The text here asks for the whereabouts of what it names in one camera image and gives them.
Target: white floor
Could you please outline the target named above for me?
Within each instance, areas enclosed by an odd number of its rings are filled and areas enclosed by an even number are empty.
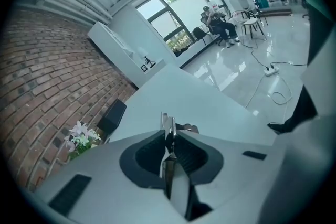
[[[244,44],[251,47],[258,44],[259,49],[254,49],[254,55],[265,66],[269,66],[273,61],[305,64],[309,49],[309,21],[307,17],[302,19],[301,16],[302,14],[268,17],[268,26],[266,23],[263,26],[268,41],[260,40],[264,36],[258,29],[257,32],[253,30],[256,39],[251,40],[249,32],[244,35]],[[283,63],[277,66],[280,68],[280,73],[262,79],[247,107],[247,110],[265,124],[282,123],[284,119],[291,117],[302,89],[300,75],[306,69],[306,66]],[[237,43],[228,49],[215,44],[183,69],[217,88],[240,105],[246,106],[264,76],[265,68],[251,55],[251,49]],[[286,81],[292,93],[287,109],[285,104],[277,105],[271,99],[275,91],[282,93],[287,99],[290,97],[290,92],[281,78]],[[284,101],[279,94],[274,94],[273,98],[280,103]]]

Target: window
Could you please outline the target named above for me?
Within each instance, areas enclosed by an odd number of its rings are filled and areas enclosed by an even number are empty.
[[[137,9],[161,35],[166,44],[179,56],[183,48],[191,46],[196,38],[192,32],[199,27],[206,33],[208,27],[201,22],[203,7],[214,1],[225,11],[224,0],[149,0]]]

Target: white table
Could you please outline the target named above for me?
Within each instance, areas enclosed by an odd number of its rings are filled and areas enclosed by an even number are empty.
[[[249,111],[215,88],[167,65],[126,102],[119,127],[107,142],[160,129],[161,112],[199,133],[234,142],[272,145],[276,134]]]

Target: power strip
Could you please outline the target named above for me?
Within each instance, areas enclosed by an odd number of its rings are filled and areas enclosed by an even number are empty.
[[[265,69],[264,72],[265,72],[265,76],[269,77],[269,76],[272,76],[273,74],[277,74],[279,73],[280,69],[276,66],[271,66],[270,68]]]

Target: brick wall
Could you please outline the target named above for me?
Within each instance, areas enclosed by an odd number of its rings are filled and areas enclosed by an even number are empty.
[[[77,121],[96,128],[104,111],[135,89],[87,38],[88,28],[17,10],[0,47],[1,151],[32,191],[67,162],[64,137]]]

